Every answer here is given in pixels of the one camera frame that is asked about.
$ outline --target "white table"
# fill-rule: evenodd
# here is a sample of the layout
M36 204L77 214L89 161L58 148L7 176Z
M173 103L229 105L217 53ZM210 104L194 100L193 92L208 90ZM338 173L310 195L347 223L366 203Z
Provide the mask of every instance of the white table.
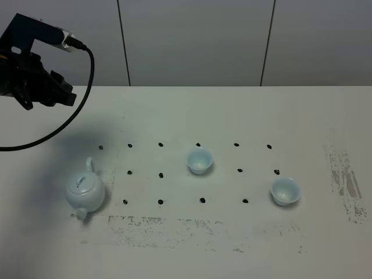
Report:
M0 277L371 278L371 89L94 87L55 138L0 153ZM7 146L76 106L0 108ZM214 156L207 176L185 165L196 143ZM108 196L82 223L63 189L88 156ZM297 204L273 203L275 169Z

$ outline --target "teapot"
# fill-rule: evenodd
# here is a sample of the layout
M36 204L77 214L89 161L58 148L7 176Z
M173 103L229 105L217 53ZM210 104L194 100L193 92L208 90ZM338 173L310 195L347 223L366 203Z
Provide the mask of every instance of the teapot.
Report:
M101 178L93 172L91 157L85 162L85 168L87 170L76 174L65 188L66 199L79 220L96 211L105 199L105 187Z

